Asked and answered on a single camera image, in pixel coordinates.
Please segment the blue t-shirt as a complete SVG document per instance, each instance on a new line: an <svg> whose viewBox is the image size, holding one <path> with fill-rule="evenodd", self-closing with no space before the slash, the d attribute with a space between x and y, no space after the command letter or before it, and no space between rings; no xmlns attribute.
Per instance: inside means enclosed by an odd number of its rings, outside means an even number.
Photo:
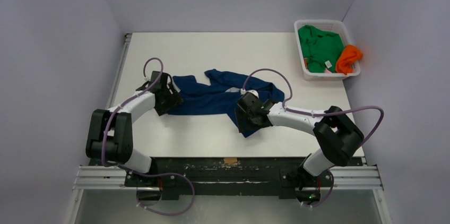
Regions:
<svg viewBox="0 0 450 224"><path fill-rule="evenodd" d="M284 92L272 82L229 71L207 70L210 84L199 83L193 75L174 76L173 80L183 103L168 111L169 115L217 115L226 114L237 125L235 109L241 96L240 90L255 90L262 101L284 100Z"/></svg>

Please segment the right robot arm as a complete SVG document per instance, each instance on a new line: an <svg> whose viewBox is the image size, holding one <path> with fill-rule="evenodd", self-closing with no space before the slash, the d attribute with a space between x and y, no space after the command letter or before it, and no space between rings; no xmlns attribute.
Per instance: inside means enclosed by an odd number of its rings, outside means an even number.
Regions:
<svg viewBox="0 0 450 224"><path fill-rule="evenodd" d="M241 134L278 126L315 137L319 149L310 154L298 170L299 181L304 185L311 185L320 174L334 166L345 167L365 138L337 106L320 111L292 109L282 102L263 102L246 92L237 100L235 114Z"/></svg>

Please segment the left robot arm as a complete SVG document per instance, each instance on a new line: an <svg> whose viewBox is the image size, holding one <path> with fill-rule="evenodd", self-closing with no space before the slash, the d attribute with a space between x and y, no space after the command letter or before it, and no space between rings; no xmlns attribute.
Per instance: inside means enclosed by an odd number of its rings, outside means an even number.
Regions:
<svg viewBox="0 0 450 224"><path fill-rule="evenodd" d="M152 158L134 145L133 123L148 111L158 116L183 103L175 89L172 76L154 71L150 80L136 89L124 103L109 109L96 109L90 120L85 154L101 161L105 167L121 166L138 172L137 178L144 186L158 181L158 172L151 167Z"/></svg>

